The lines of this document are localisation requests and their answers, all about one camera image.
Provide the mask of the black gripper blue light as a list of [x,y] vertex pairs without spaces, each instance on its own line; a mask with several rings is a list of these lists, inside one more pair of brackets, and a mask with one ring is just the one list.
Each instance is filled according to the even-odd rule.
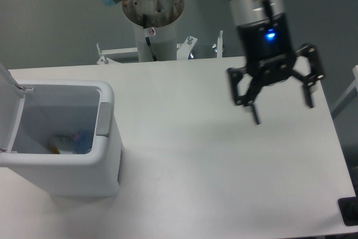
[[[274,16],[273,24],[263,20],[237,27],[246,56],[246,68],[227,69],[228,85],[235,106],[251,114],[256,125],[261,119],[256,99],[263,86],[288,79],[291,75],[302,82],[305,104],[314,108],[312,93],[316,83],[325,78],[319,51],[310,43],[295,51],[291,44],[285,15]],[[307,59],[310,72],[303,75],[293,69],[296,58]]]

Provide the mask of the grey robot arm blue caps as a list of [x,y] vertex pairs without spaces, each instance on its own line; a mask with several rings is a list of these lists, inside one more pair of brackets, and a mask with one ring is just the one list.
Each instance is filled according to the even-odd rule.
[[[121,3],[127,18],[139,27],[138,56],[144,62],[176,59],[176,43],[160,41],[159,30],[182,14],[183,0],[102,0]],[[294,50],[282,0],[229,0],[234,25],[246,63],[229,68],[227,76],[233,103],[247,108],[259,122],[255,100],[266,86],[294,77],[302,83],[305,103],[313,107],[312,92],[324,78],[317,48],[304,44]]]

